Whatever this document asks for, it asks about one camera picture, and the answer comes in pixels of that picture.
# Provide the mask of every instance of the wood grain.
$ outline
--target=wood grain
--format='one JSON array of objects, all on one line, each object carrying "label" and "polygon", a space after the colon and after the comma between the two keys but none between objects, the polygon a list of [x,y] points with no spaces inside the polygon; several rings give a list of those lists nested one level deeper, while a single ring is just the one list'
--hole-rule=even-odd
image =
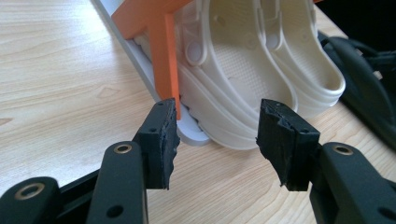
[{"label": "wood grain", "polygon": [[[318,26],[342,35],[320,12]],[[93,2],[0,2],[0,194],[29,177],[63,186],[97,169],[153,103]],[[357,147],[396,180],[395,154],[342,104],[309,122],[321,143]],[[151,223],[315,223],[308,193],[281,188],[259,150],[181,144],[175,167],[169,191],[148,191]]]}]

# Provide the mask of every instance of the orange bracket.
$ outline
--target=orange bracket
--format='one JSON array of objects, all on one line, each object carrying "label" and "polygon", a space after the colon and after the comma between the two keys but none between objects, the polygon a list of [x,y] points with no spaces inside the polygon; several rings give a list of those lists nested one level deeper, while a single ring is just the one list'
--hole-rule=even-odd
[{"label": "orange bracket", "polygon": [[191,0],[125,0],[111,16],[124,39],[148,29],[155,89],[161,99],[174,97],[177,119],[180,101],[174,13]]}]

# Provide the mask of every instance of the wood surface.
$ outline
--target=wood surface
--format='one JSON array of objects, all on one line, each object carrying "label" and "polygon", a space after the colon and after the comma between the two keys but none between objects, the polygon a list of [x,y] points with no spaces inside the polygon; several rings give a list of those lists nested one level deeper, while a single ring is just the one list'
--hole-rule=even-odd
[{"label": "wood surface", "polygon": [[[130,140],[154,101],[88,0],[0,2],[0,195],[33,176],[61,186]],[[341,35],[318,12],[318,27]],[[396,156],[341,103],[309,120],[320,143],[358,148],[396,181]],[[307,192],[288,192],[258,149],[181,144],[170,190],[149,190],[151,223],[315,223]]]}]

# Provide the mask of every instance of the wooden table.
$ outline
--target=wooden table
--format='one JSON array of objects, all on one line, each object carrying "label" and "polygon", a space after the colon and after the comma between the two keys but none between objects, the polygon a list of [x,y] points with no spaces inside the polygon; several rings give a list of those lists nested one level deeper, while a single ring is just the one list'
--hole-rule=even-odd
[{"label": "wooden table", "polygon": [[[318,27],[338,29],[318,13]],[[154,101],[92,1],[0,3],[0,194],[33,176],[61,186],[130,140]],[[396,181],[396,156],[341,103],[309,120],[320,143],[360,149]],[[260,151],[181,144],[170,190],[149,190],[151,223],[315,223]]]}]

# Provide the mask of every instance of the orange plastic support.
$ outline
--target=orange plastic support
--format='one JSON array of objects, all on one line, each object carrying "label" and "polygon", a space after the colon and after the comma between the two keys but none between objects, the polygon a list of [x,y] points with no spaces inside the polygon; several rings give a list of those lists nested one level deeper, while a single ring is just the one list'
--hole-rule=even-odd
[{"label": "orange plastic support", "polygon": [[148,29],[155,89],[161,99],[176,99],[177,119],[180,119],[180,101],[174,13],[190,1],[125,0],[111,16],[125,39]]}]

